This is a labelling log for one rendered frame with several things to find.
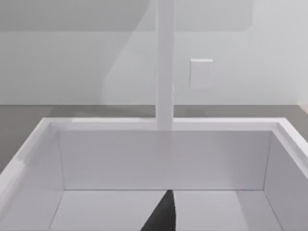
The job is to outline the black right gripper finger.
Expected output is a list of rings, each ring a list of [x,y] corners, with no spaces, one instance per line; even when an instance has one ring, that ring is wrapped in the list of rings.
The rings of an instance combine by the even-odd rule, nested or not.
[[[176,231],[174,193],[167,190],[140,231]]]

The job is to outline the tall white tap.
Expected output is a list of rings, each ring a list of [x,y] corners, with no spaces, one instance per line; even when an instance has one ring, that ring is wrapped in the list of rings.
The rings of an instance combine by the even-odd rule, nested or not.
[[[156,123],[158,130],[173,125],[173,53],[175,0],[157,0]]]

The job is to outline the white wall switch plate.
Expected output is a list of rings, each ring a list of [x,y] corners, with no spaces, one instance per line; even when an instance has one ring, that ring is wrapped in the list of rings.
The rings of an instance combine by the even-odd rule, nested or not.
[[[193,89],[207,89],[211,86],[213,77],[213,59],[190,60],[190,87]]]

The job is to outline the white sink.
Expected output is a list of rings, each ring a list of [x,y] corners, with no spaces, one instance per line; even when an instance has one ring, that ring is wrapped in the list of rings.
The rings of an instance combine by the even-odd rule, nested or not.
[[[285,118],[43,118],[0,173],[0,231],[308,231],[308,142]]]

